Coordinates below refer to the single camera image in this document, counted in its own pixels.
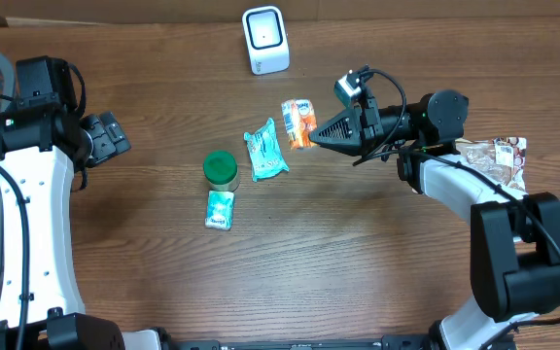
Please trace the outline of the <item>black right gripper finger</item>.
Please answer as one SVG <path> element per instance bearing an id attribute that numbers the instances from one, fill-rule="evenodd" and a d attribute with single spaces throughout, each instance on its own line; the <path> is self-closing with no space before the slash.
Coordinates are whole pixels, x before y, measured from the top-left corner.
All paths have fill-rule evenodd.
<path id="1" fill-rule="evenodd" d="M 322 148 L 332 150 L 350 157 L 357 157 L 362 152 L 362 141 L 352 139 L 332 139 L 324 138 L 317 141 L 317 144 Z"/>
<path id="2" fill-rule="evenodd" d="M 319 145 L 361 145 L 359 115 L 346 109 L 311 131 L 309 139 Z"/>

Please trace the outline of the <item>teal tissue pack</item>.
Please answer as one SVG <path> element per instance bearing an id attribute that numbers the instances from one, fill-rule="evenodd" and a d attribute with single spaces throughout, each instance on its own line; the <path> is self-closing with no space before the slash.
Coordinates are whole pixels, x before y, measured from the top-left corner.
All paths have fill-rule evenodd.
<path id="1" fill-rule="evenodd" d="M 254 133 L 245 132 L 243 139 L 252 164 L 254 182 L 273 178 L 282 171 L 290 170 L 278 143 L 273 118 L 268 118 L 265 125 Z"/>

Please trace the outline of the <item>blue Kleenex tissue pack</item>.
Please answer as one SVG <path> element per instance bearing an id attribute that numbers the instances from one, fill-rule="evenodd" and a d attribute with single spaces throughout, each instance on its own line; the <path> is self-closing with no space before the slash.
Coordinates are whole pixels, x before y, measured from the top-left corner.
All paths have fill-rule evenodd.
<path id="1" fill-rule="evenodd" d="M 205 226 L 230 230 L 233 220 L 234 193 L 210 191 L 208 195 Z"/>

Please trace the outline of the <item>orange white tissue pack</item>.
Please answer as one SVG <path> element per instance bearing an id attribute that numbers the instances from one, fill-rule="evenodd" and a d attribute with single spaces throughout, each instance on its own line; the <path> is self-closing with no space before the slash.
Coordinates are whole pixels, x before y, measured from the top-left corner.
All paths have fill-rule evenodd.
<path id="1" fill-rule="evenodd" d="M 309 134 L 317 128 L 317 122 L 311 101 L 290 99 L 281 104 L 281 109 L 290 147 L 294 150 L 314 147 Z"/>

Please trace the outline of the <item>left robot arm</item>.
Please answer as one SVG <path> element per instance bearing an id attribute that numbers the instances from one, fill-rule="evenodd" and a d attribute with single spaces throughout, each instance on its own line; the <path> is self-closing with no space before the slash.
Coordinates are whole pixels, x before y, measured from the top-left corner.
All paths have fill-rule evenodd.
<path id="1" fill-rule="evenodd" d="M 0 53 L 0 349 L 170 349 L 162 328 L 123 332 L 89 316 L 72 258 L 70 195 L 131 145 L 111 112 L 87 114 L 79 69 Z"/>

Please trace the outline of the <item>green lid jar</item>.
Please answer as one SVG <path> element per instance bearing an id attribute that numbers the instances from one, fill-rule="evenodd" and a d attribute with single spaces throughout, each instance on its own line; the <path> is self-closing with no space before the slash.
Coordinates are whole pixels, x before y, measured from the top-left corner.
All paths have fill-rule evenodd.
<path id="1" fill-rule="evenodd" d="M 203 173 L 213 191 L 234 192 L 240 183 L 238 164 L 227 151 L 214 151 L 203 162 Z"/>

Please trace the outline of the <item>beige plastic pouch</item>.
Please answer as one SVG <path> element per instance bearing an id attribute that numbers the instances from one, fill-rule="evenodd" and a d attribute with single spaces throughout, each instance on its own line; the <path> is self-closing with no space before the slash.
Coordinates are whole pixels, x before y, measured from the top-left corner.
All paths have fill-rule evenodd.
<path id="1" fill-rule="evenodd" d="M 520 191 L 526 191 L 523 173 L 527 145 L 524 137 L 498 137 L 483 141 L 460 138 L 456 141 L 457 150 L 471 167 L 501 185 Z"/>

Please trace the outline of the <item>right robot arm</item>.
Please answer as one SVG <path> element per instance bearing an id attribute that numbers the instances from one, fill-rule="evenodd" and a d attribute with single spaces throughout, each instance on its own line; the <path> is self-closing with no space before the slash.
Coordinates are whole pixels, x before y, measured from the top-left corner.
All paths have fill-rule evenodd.
<path id="1" fill-rule="evenodd" d="M 381 109 L 365 87 L 334 93 L 345 109 L 311 141 L 359 163 L 397 156 L 402 181 L 471 228 L 472 296 L 434 322 L 417 348 L 511 349 L 511 331 L 560 324 L 560 201 L 508 189 L 468 165 L 456 147 L 468 98 L 441 90 Z"/>

